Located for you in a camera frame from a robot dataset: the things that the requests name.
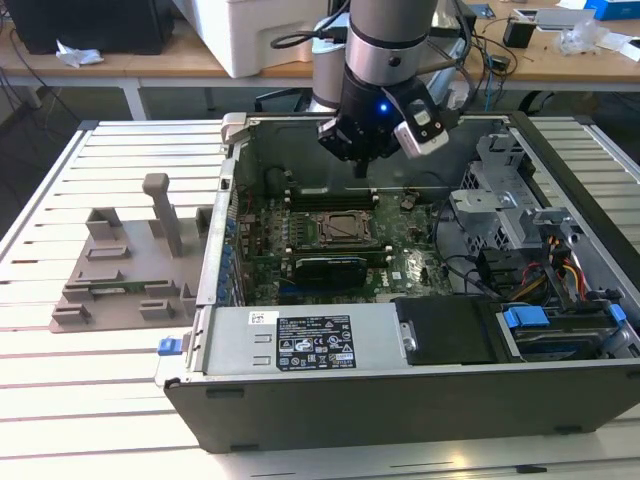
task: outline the white label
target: white label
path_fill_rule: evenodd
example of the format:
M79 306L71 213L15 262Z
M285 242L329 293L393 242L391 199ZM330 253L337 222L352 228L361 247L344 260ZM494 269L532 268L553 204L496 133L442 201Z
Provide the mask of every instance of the white label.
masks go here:
M278 323L280 312L249 312L249 325L275 325Z
M336 360L343 362L345 360L353 360L353 353L336 353Z
M124 288L96 288L91 290L94 295L122 295L127 293Z

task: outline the metal bracket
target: metal bracket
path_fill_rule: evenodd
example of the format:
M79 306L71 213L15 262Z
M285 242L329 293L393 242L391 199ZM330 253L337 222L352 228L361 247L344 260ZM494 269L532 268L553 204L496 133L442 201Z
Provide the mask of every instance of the metal bracket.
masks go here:
M524 231L523 243L540 242L542 225L560 226L565 222L572 222L573 217L566 208L545 208L542 210L525 210L520 215L520 226Z
M225 145L249 138L249 123L246 113L227 113L222 119L222 141Z

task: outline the blue latch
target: blue latch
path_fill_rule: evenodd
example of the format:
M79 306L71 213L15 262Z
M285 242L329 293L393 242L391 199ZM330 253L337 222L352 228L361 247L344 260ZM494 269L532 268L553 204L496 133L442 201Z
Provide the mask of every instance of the blue latch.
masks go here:
M182 339L169 337L161 340L157 352L161 357L182 355Z
M504 312L504 318L509 328L548 327L551 323L542 307L537 306L511 307Z
M627 319L627 314L624 313L624 310L622 310L622 307L620 307L620 305L609 305L609 313L611 313L611 316L617 322L619 327L621 327Z

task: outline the warning label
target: warning label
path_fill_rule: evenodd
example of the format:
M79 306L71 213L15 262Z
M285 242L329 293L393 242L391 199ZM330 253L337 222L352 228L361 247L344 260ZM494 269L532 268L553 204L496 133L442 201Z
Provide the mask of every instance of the warning label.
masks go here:
M277 367L283 372L355 368L351 319L278 318Z

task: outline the crumpled paper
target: crumpled paper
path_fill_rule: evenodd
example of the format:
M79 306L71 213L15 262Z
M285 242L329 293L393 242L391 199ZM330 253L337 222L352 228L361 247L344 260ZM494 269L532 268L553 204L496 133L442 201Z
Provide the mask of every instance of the crumpled paper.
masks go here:
M63 45L60 40L56 40L56 42L58 43L56 57L71 67L80 68L80 65L93 65L104 62L104 58L100 56L98 50L77 50Z

